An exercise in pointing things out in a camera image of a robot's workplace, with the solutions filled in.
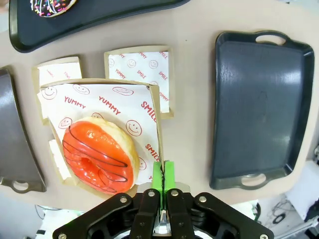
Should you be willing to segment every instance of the glazed donut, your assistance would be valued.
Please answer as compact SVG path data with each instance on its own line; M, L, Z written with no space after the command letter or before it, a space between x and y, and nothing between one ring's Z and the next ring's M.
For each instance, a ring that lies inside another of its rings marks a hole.
M133 140L114 123L83 118L65 131L62 145L66 162L87 185L107 194L133 187L139 157Z
M31 10L39 16L53 17L66 11L76 0L30 0Z

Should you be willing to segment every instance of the tray handle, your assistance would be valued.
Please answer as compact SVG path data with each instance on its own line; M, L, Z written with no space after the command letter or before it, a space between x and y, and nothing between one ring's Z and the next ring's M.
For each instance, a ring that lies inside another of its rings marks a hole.
M262 187L264 187L267 183L269 183L271 180L269 179L269 177L267 177L267 174L264 174L266 179L257 185L252 185L252 186L248 186L242 183L241 179L240 179L240 188L245 189L245 190L256 190L256 189L260 189Z
M16 182L18 182L18 183L28 183L28 187L24 190L19 190L19 189L15 188L14 182L15 182L15 180L10 180L10 179L0 177L0 185L10 187L16 193L24 194L24 193L27 193L29 191L36 191L36 192L45 192L46 191L46 187L43 186L41 182L36 182L36 181L26 182L26 181L16 180Z
M279 31L264 30L264 31L257 31L256 33L254 33L255 40L259 36L267 36L267 35L281 37L281 38L285 39L286 42L292 41L286 34L279 32Z

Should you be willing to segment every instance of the beige tabletop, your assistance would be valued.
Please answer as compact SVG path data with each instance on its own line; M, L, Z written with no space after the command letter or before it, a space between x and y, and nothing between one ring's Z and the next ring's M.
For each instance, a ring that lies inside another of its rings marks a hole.
M82 211L101 203L101 198L89 192L61 185L55 175L48 147L48 141L53 136L48 127L42 126L38 116L31 83L31 67L54 58L78 55L84 77L102 78L104 52L150 44L167 44L174 50L175 117L162 121L162 136L164 159L175 162L176 181L190 185L193 195L209 192L228 204L289 190L317 142L319 94L313 94L305 138L296 168L290 176L274 180L255 191L214 191L208 185L207 170L211 163L210 133L213 130L214 42L217 35L225 30L272 29L309 44L316 53L319 52L318 25L319 15L272 0L191 0L178 8L101 24L28 54L15 51L10 44L8 32L1 33L0 67L13 67L24 122L45 176L47 192L20 195L5 186L0 186L0 191L34 204ZM318 64L313 92L319 92Z

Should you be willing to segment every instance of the food tray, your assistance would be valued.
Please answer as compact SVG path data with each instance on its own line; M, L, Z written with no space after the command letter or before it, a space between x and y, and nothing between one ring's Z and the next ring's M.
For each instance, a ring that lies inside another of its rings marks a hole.
M283 45L256 42L262 35ZM224 32L216 40L216 114L213 189L258 189L289 175L303 142L315 55L283 33ZM264 174L263 182L243 178Z
M28 0L10 0L9 34L19 52L31 52L61 37L115 19L163 10L189 0L78 0L66 13L40 17Z
M45 192L43 175L19 110L14 80L5 68L0 69L0 96L0 185L17 193Z

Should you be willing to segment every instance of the cardboard tray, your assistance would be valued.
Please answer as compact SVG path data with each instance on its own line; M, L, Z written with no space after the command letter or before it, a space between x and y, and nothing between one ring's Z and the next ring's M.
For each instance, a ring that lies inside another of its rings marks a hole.
M121 48L104 53L104 67L105 67L105 78L109 79L109 55L120 55L128 53L140 53L140 52L160 52L167 51L169 53L168 67L169 67L169 112L161 113L160 117L162 120L171 119L174 117L174 107L175 107L175 79L174 79L174 60L172 48L165 45L151 45L151 46L135 46L128 48Z
M41 88L41 86L39 86L39 69L38 69L38 67L55 65L55 64L64 64L64 63L79 63L80 64L80 60L79 60L79 57L77 57L77 56L64 57L64 58L59 58L59 59L55 59L55 60L41 63L37 66L32 67L32 69L31 69L31 76L32 76L32 82L33 82L33 88L34 88L34 92L35 92L36 102L37 102L37 108L38 108L38 112L39 112L39 115L41 117L41 121L43 124L48 124L49 120L47 118L43 118L42 110L41 110L41 103L39 101L39 98L36 96L40 92L40 88Z
M154 110L155 110L155 116L156 116L156 124L157 124L157 131L158 131L158 139L159 139L159 158L160 161L162 163L162 165L164 164L164 159L163 159L163 148L162 148L162 137L161 137L161 123L160 123L160 91L159 91L159 87L155 86L155 85L149 85L146 83L140 83L140 82L134 82L134 81L122 81L122 80L110 80L110 79L76 79L76 80L63 80L63 81L59 81L59 82L55 82L55 83L51 83L51 84L46 84L43 85L41 88L44 89L46 87L49 86L56 86L56 85L60 85L60 84L80 84L80 85L85 85L85 84L123 84L123 85L144 85L149 87L150 89L150 93L152 96L152 101L153 101L153 106L154 106ZM60 139L58 138L53 125L50 123L50 121L48 120L49 125L52 129L54 138L56 139L56 142L59 146L60 152L63 155L63 150L62 150L62 142L60 141ZM78 186L81 187L82 189L97 195L103 199L108 199L110 198L112 195L108 195L102 192L99 192L93 188L91 188L90 186L84 184L78 177L76 177L73 173L73 171L71 170L71 168L68 166L68 164L65 161L65 164L68 167L68 171L71 175L70 178L66 178L66 179L62 179L62 176L60 175L59 169L56 166L56 163L54 161L53 155L52 155L52 163L54 165L55 171L57 172L58 178L60 179L60 181L64 184L64 185L68 185L68 186ZM137 191L137 185L135 185L131 190L129 190L127 193L130 196L133 196L136 194Z

